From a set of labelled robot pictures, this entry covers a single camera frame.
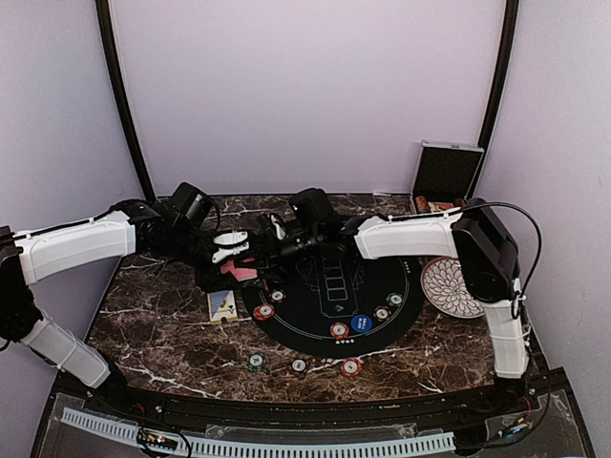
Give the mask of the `red backed card deck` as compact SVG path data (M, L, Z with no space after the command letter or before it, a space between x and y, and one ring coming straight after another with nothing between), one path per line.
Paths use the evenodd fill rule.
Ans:
M258 278L256 268L238 267L234 260L228 260L221 266L221 273L231 275L236 281L250 281Z

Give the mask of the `red yellow poker chip stack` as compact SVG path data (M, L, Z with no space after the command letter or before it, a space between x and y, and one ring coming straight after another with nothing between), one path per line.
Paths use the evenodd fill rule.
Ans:
M346 359L341 364L341 372L347 377L355 377L361 372L361 370L361 363L354 358Z

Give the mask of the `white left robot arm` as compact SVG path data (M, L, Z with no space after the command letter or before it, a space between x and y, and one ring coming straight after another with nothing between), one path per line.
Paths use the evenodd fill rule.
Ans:
M1 337L19 343L65 370L115 416L135 407L134 393L112 378L119 375L99 352L53 321L34 301L33 284L54 274L140 251L156 252L200 271L246 247L244 232L208 236L168 201L125 200L98 217L13 233L1 230Z

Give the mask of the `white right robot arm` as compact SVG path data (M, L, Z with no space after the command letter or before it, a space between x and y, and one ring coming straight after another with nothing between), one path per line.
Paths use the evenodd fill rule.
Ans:
M524 397L519 378L529 362L527 332L520 317L527 283L519 278L517 243L494 212L494 204L473 198L461 208L394 218L333 216L298 232L284 233L271 216L263 234L263 256L282 259L329 246L349 245L365 260L386 257L449 257L459 261L469 294L482 303L495 355L495 374L503 380L487 394L487 405L506 414Z

